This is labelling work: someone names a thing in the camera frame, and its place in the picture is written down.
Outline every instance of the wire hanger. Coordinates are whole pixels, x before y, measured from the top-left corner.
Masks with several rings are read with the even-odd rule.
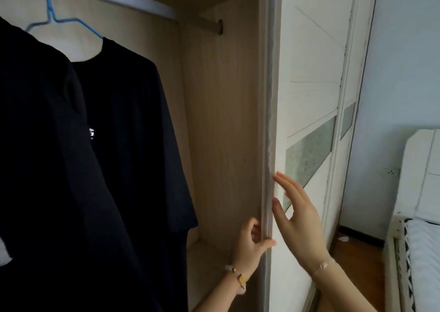
[[[95,31],[93,28],[91,28],[89,25],[87,25],[84,21],[82,21],[79,18],[58,19],[56,17],[55,10],[52,6],[52,0],[46,0],[46,5],[47,5],[47,20],[43,21],[43,22],[34,22],[34,23],[30,24],[29,26],[27,26],[27,28],[25,30],[26,32],[30,32],[30,30],[34,27],[50,24],[53,19],[57,23],[79,22],[80,24],[84,25],[89,30],[91,30],[93,33],[95,33],[99,38],[101,38],[101,39],[103,38],[103,36],[101,34],[99,34],[97,31]]]

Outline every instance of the electrical outlet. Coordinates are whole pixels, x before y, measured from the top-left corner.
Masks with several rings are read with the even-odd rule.
[[[397,167],[381,167],[381,173],[387,176],[394,176],[398,178],[400,176],[400,169]]]

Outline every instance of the hand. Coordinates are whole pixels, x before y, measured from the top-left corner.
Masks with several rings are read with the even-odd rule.
[[[261,255],[276,242],[272,239],[261,241],[260,222],[251,218],[241,227],[232,252],[232,266],[248,281],[260,263]]]
[[[278,198],[272,198],[272,212],[278,229],[300,266],[312,275],[322,262],[330,259],[318,212],[298,182],[281,172],[274,174],[273,179],[284,188],[294,209],[289,220]]]

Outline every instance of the person's right hand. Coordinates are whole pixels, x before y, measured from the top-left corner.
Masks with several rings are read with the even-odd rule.
[[[284,188],[294,209],[289,220],[278,198],[272,198],[272,212],[278,229],[300,266],[313,275],[323,262],[330,259],[318,212],[298,182],[281,172],[274,174],[273,179]]]

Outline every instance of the wardrobe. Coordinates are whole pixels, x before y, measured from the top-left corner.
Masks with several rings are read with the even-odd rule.
[[[191,17],[177,22],[116,2],[53,5],[60,18],[78,17],[157,66],[199,222],[188,234],[189,309],[223,276],[235,234],[254,216],[278,246],[231,310],[306,311],[315,288],[273,220],[272,196],[288,216],[293,210],[271,174],[286,172],[305,187],[330,246],[374,0],[156,1],[211,24],[221,20],[222,34]],[[45,0],[0,0],[0,16],[23,29],[44,20],[45,8]],[[71,61],[91,59],[102,46],[77,23],[31,34]]]

